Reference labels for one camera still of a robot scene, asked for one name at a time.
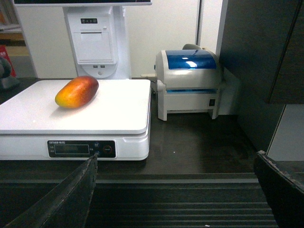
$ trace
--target dark gray panel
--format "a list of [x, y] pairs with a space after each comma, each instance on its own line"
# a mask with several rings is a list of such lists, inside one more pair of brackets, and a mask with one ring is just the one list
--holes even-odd
[[292, 36], [272, 92], [272, 103], [304, 104], [304, 6], [297, 17]]
[[269, 102], [298, 1], [229, 0], [220, 61]]
[[284, 104], [266, 104], [249, 86], [241, 93], [237, 122], [257, 151], [267, 151], [284, 110]]

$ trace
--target white scale platform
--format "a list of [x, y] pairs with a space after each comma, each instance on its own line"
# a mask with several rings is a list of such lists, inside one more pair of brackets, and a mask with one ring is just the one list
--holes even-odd
[[99, 80], [95, 97], [65, 109], [55, 96], [69, 80], [39, 81], [0, 105], [0, 160], [85, 160], [49, 156], [48, 141], [115, 143], [113, 158], [143, 160], [149, 153], [150, 81]]

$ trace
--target receipt printer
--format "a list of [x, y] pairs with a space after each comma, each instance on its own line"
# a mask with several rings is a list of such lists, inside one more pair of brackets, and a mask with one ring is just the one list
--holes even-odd
[[156, 55], [158, 118], [169, 113], [219, 114], [222, 69], [211, 51], [162, 50]]

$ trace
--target red-yellow mango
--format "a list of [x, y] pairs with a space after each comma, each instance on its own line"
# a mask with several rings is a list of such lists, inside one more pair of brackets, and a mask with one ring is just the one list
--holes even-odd
[[76, 77], [57, 93], [55, 102], [64, 108], [79, 108], [92, 100], [98, 87], [98, 81], [92, 76]]

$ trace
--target checkout counter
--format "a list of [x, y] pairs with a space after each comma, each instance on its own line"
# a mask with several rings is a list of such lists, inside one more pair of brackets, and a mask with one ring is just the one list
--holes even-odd
[[[0, 92], [0, 104], [38, 80], [20, 78], [18, 87]], [[149, 156], [143, 161], [98, 161], [87, 227], [219, 224], [216, 220], [223, 217], [215, 218], [210, 208], [223, 211], [228, 223], [237, 225], [226, 214], [227, 207], [255, 207], [255, 212], [260, 209], [267, 215], [264, 223], [273, 225], [253, 173], [255, 152], [236, 116], [212, 120], [208, 113], [183, 113], [170, 114], [163, 121], [158, 119], [156, 94], [151, 94]], [[0, 161], [0, 226], [38, 201], [82, 162]], [[197, 219], [202, 211], [214, 221]], [[256, 215], [252, 218], [252, 223], [259, 222]]]

